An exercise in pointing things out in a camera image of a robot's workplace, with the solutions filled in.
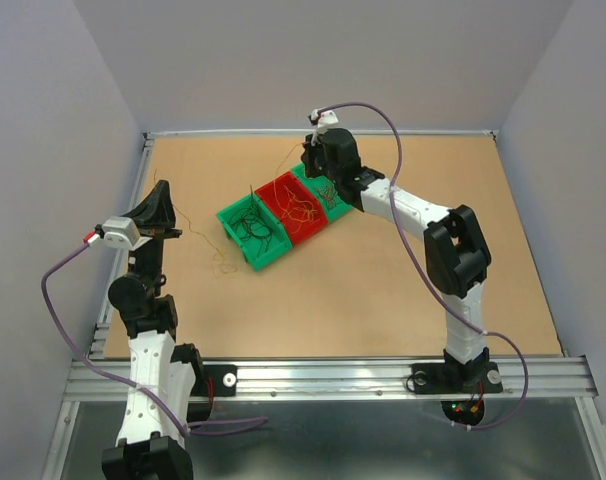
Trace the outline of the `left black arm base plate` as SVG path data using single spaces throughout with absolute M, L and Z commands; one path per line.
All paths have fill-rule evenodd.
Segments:
M 227 398 L 236 395 L 238 368 L 231 363 L 205 364 L 196 374 L 192 397 Z

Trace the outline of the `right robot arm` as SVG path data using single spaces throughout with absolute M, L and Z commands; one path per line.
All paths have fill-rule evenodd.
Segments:
M 481 300 L 491 254 L 474 211 L 433 204 L 398 188 L 362 164 L 346 129 L 309 134 L 303 148 L 307 177 L 327 179 L 345 203 L 390 221 L 401 238 L 414 236 L 423 245 L 425 262 L 418 273 L 445 310 L 446 346 L 442 362 L 412 365 L 407 389 L 436 395 L 483 385 L 490 357 Z

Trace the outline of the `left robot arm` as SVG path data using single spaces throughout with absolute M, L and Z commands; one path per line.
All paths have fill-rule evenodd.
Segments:
M 168 181 L 158 181 L 101 231 L 108 246 L 128 253 L 127 269 L 109 286 L 108 300 L 125 326 L 130 355 L 126 411 L 115 446 L 102 453 L 102 472 L 108 479 L 190 479 L 187 410 L 206 371 L 194 345 L 177 344 L 175 302 L 162 292 L 164 243 L 182 234 Z

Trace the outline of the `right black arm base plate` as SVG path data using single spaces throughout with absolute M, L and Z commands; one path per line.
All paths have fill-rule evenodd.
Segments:
M 475 369 L 450 363 L 414 363 L 405 380 L 406 389 L 416 395 L 465 395 L 473 392 L 498 394 L 504 388 L 494 362 Z

